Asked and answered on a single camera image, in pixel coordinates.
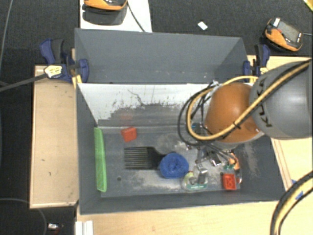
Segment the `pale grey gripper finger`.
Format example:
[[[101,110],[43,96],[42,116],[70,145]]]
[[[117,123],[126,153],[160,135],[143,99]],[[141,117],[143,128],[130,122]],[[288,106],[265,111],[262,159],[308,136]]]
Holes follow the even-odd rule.
[[[203,171],[204,170],[204,167],[202,165],[202,154],[201,153],[198,153],[197,154],[197,158],[195,160],[195,168],[197,169],[197,171]]]
[[[198,172],[198,183],[207,183],[208,171],[206,168],[200,168]]]

